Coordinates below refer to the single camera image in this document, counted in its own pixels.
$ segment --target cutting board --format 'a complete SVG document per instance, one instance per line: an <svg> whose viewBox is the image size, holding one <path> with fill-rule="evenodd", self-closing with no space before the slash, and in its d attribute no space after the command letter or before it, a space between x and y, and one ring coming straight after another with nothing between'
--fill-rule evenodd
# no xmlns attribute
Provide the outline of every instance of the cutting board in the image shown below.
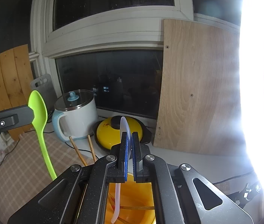
<svg viewBox="0 0 264 224"><path fill-rule="evenodd" d="M243 155L239 35L182 20L164 20L160 105L153 145Z"/></svg>
<svg viewBox="0 0 264 224"><path fill-rule="evenodd" d="M53 87L50 74L42 75L30 83L31 90L37 90L43 97L47 111L54 110L54 104L57 96Z"/></svg>
<svg viewBox="0 0 264 224"><path fill-rule="evenodd" d="M0 111L26 105L32 80L27 45L0 53ZM9 134L14 140L19 140L19 135L31 127L26 125L9 130Z"/></svg>

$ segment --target pot handle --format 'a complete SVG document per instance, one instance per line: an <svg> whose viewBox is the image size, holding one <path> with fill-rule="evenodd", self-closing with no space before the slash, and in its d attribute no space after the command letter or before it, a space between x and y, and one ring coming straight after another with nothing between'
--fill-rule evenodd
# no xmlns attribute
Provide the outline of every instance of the pot handle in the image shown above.
<svg viewBox="0 0 264 224"><path fill-rule="evenodd" d="M58 136L58 138L61 141L69 141L69 138L64 135L64 133L61 131L59 120L61 117L64 117L65 114L63 112L55 110L52 115L52 125L53 129L55 131L55 134Z"/></svg>

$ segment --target green spoon handle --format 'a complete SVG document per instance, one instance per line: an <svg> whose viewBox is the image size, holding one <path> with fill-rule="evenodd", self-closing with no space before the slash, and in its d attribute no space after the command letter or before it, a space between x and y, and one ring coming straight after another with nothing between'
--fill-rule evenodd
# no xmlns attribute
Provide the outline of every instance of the green spoon handle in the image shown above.
<svg viewBox="0 0 264 224"><path fill-rule="evenodd" d="M45 160L45 164L46 164L46 166L48 168L48 171L49 171L49 174L50 174L52 180L54 180L54 179L57 178L57 176L56 176L56 173L55 173L54 168L52 166L52 163L50 161L50 157L49 157L49 154L48 154L48 151L47 151L47 148L46 148L43 132L42 133L37 133L37 135L38 135L38 140L39 140L39 143L40 143L41 152L42 152L43 158Z"/></svg>

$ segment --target yellow pot lid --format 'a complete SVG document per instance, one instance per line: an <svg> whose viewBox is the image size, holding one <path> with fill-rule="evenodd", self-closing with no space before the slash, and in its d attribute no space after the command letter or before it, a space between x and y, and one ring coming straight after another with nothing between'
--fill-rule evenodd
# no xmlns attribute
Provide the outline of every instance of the yellow pot lid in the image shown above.
<svg viewBox="0 0 264 224"><path fill-rule="evenodd" d="M97 139L102 147L111 149L113 145L121 143L120 118L119 116L109 117L103 120L97 128ZM142 128L136 119L126 116L131 133L138 132L139 141L142 139Z"/></svg>

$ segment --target bright light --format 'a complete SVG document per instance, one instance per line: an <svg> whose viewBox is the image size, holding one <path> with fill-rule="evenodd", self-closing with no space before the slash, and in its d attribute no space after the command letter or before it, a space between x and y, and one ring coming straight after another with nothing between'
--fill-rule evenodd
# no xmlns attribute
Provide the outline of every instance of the bright light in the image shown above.
<svg viewBox="0 0 264 224"><path fill-rule="evenodd" d="M240 95L247 153L264 188L264 0L243 0Z"/></svg>

